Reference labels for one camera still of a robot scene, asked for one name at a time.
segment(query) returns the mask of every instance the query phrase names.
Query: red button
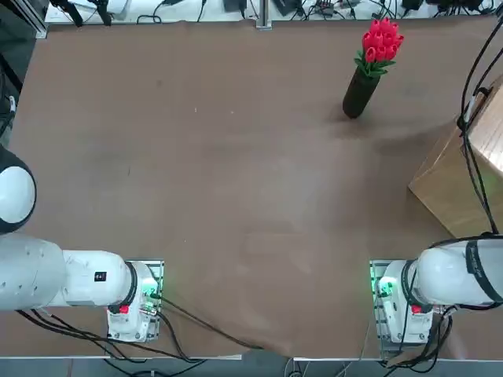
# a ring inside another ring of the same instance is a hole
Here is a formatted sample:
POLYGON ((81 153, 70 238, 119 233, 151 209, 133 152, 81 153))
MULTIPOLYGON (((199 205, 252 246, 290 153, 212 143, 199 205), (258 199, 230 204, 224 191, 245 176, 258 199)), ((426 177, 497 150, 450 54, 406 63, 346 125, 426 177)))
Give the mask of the red button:
POLYGON ((411 305, 410 308, 411 308, 413 314, 421 313, 421 307, 418 305, 411 305))

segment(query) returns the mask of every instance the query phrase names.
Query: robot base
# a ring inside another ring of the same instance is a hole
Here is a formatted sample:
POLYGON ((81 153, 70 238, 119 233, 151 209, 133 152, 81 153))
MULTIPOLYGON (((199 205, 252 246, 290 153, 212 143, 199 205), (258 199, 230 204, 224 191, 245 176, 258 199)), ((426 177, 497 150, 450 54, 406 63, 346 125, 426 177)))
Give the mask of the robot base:
POLYGON ((160 260, 129 260, 138 275, 138 285, 133 302, 119 313, 107 310, 108 337, 124 342, 150 342, 159 337, 159 300, 163 290, 164 262, 160 260))
POLYGON ((407 301, 402 291, 401 275, 406 261, 370 262, 370 276, 374 300, 374 315, 380 340, 381 356, 393 357, 403 339, 405 345, 426 343, 431 328, 433 312, 418 313, 409 306, 406 333, 403 335, 407 301))

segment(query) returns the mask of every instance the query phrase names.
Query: brown table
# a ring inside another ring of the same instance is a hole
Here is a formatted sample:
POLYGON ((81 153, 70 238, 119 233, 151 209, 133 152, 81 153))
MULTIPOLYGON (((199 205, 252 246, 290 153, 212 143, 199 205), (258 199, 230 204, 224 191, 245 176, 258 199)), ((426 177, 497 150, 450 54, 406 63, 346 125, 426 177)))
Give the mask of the brown table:
MULTIPOLYGON (((494 22, 402 22, 398 63, 355 121, 341 101, 368 22, 52 30, 12 142, 39 184, 23 232, 163 258, 167 297, 229 333, 286 355, 358 357, 369 260, 448 236, 406 186, 459 111, 494 22)), ((58 312, 105 333, 103 309, 58 312)), ((500 315, 458 315, 446 356, 503 358, 500 315)), ((173 321, 188 354, 243 351, 173 321)), ((0 323, 1 355, 100 354, 14 313, 0 323)), ((153 346, 172 350, 165 332, 153 346)), ((371 324, 365 357, 378 356, 371 324)))

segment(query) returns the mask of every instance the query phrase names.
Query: white robot head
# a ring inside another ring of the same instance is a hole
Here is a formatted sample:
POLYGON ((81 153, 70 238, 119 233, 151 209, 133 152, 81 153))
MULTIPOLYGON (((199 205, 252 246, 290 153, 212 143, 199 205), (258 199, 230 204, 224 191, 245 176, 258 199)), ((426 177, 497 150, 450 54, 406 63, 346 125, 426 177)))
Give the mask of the white robot head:
POLYGON ((0 234, 15 232, 30 218, 37 186, 28 166, 0 146, 0 234))

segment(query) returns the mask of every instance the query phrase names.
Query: black label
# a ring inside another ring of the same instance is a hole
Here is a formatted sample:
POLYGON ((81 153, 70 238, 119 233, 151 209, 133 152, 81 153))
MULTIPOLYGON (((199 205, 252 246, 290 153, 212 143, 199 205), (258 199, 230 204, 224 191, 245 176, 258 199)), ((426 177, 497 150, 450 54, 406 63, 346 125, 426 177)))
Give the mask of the black label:
POLYGON ((107 281, 107 273, 106 271, 102 273, 94 273, 94 281, 107 281))

